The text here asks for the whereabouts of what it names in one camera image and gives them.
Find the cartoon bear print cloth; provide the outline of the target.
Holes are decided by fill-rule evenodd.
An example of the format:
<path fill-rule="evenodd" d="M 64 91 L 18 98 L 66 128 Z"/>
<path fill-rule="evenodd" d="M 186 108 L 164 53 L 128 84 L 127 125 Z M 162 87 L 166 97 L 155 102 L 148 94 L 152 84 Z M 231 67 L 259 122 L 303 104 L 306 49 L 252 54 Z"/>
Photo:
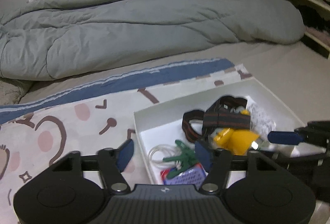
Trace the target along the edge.
<path fill-rule="evenodd" d="M 250 75 L 224 58 L 172 62 L 2 106 L 1 223 L 17 223 L 14 194 L 68 152 L 93 155 L 128 139 L 135 112 Z"/>

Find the colourful card game box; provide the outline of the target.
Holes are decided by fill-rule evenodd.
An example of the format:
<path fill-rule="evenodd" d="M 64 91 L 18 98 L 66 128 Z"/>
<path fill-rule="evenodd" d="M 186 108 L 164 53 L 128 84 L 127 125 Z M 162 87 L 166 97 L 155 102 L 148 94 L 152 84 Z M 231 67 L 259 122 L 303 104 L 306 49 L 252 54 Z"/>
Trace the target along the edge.
<path fill-rule="evenodd" d="M 164 185 L 193 184 L 195 187 L 199 188 L 206 178 L 206 173 L 201 164 L 196 164 L 183 173 L 180 173 L 178 176 L 169 179 L 168 174 L 172 171 L 175 171 L 175 168 L 166 169 L 160 172 L 160 177 Z"/>

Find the white shallow cardboard box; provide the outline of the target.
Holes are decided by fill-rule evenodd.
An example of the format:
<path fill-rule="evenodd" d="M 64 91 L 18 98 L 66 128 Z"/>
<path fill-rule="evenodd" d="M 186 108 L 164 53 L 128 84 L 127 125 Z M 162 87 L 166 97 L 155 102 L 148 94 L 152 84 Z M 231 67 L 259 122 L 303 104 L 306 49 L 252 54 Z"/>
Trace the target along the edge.
<path fill-rule="evenodd" d="M 257 104 L 275 122 L 277 130 L 292 131 L 303 125 L 303 122 L 289 107 L 255 78 L 142 109 L 134 113 L 135 131 L 143 162 L 152 184 L 162 184 L 163 182 L 160 177 L 160 169 L 149 160 L 149 152 L 158 145 L 173 145 L 175 140 L 187 142 L 182 129 L 185 113 L 189 115 L 189 122 L 202 121 L 203 130 L 194 134 L 197 139 L 205 137 L 212 128 L 242 129 L 248 127 L 252 121 L 250 116 L 225 112 L 224 109 L 209 110 L 211 105 L 222 96 L 226 96 L 228 99 L 246 98 L 248 104 Z"/>

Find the grey disposable seat cushion pack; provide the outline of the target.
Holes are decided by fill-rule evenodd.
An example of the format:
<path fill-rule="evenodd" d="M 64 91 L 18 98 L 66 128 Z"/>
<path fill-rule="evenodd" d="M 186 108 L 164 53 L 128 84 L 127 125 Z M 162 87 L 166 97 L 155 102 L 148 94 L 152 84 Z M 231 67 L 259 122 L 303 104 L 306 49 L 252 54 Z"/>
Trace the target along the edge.
<path fill-rule="evenodd" d="M 248 105 L 247 110 L 251 116 L 251 131 L 260 135 L 264 140 L 267 140 L 268 134 L 276 130 L 275 121 L 257 103 Z"/>

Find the yellow headlamp with strap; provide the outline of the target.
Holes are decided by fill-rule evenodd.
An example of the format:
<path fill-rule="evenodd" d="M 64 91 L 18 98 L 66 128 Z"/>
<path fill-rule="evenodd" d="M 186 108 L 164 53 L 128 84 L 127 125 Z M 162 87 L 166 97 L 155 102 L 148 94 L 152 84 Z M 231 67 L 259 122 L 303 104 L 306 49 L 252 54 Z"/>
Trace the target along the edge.
<path fill-rule="evenodd" d="M 251 116 L 246 98 L 223 95 L 207 110 L 191 110 L 182 117 L 186 139 L 195 143 L 202 140 L 214 148 L 243 156 L 258 148 L 260 135 L 251 131 Z"/>

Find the grey-green duvet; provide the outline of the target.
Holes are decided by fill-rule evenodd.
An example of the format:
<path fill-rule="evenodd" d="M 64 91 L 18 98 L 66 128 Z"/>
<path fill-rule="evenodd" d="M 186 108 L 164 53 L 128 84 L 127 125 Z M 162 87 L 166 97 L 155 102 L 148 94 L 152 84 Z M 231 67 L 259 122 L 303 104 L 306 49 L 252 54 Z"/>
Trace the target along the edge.
<path fill-rule="evenodd" d="M 1 15 L 1 77 L 57 80 L 304 32 L 286 0 L 36 0 Z"/>

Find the green plastic clothes pegs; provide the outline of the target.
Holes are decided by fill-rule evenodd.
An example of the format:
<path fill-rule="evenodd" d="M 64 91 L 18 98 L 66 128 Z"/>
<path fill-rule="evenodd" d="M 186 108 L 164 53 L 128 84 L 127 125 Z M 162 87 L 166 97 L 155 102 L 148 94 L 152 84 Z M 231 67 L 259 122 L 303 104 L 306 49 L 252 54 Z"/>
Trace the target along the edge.
<path fill-rule="evenodd" d="M 188 147 L 183 141 L 175 140 L 175 144 L 180 149 L 180 154 L 163 158 L 163 162 L 174 162 L 176 165 L 176 168 L 167 174 L 167 179 L 173 179 L 199 163 L 194 150 Z"/>

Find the beige fluffy blanket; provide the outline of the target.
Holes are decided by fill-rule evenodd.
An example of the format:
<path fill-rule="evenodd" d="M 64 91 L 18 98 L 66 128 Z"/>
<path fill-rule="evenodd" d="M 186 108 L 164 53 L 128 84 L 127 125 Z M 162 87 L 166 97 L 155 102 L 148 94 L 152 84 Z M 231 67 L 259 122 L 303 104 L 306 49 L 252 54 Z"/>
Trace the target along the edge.
<path fill-rule="evenodd" d="M 23 96 L 30 90 L 33 82 L 1 78 L 0 103 L 1 105 L 18 104 Z"/>

